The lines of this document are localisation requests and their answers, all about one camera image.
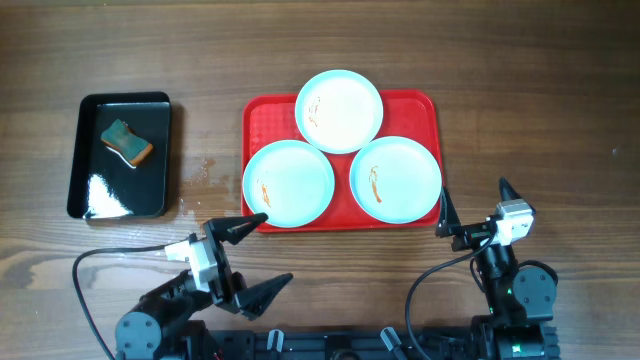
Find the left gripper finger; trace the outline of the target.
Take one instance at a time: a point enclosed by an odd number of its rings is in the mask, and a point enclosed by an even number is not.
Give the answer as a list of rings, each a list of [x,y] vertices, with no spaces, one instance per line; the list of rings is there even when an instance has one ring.
[[[292,273],[279,275],[235,294],[236,306],[249,321],[261,317],[280,291],[293,280]]]
[[[203,228],[208,238],[218,242],[237,245],[251,234],[257,227],[268,220],[266,213],[250,216],[214,218],[204,223]]]

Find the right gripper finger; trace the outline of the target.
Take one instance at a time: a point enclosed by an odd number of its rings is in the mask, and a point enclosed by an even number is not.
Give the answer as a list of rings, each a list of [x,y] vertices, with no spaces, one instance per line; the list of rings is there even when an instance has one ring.
[[[511,186],[505,177],[499,180],[499,192],[502,201],[512,201],[521,198],[521,195]]]
[[[438,237],[452,237],[460,234],[461,223],[449,192],[445,186],[440,193],[440,213],[435,234]]]

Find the green and orange sponge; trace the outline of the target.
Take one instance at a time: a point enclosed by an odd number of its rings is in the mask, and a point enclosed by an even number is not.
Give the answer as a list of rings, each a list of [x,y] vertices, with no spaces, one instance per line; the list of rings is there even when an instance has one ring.
[[[151,143],[135,135],[120,119],[101,133],[100,140],[132,168],[136,168],[154,149]]]

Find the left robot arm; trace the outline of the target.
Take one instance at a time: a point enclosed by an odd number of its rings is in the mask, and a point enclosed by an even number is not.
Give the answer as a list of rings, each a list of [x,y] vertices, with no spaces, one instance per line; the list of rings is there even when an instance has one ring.
[[[191,316],[210,306],[253,321],[293,279],[279,275],[249,287],[231,270],[223,244],[236,245],[268,215],[218,218],[204,224],[205,236],[190,234],[164,247],[170,260],[189,264],[175,278],[141,296],[115,329],[118,359],[221,359],[222,348],[206,325]]]

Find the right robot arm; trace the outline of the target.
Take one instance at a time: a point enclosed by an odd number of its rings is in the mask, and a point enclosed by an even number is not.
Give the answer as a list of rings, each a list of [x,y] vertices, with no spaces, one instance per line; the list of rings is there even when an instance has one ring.
[[[559,356],[553,319],[559,278],[536,260],[518,261],[513,244],[530,235],[536,210],[509,182],[499,181],[501,201],[483,222],[463,225],[447,189],[441,192],[438,237],[450,237],[454,252],[469,250],[472,276],[489,313],[468,329],[447,330],[440,352],[452,359],[552,359]]]

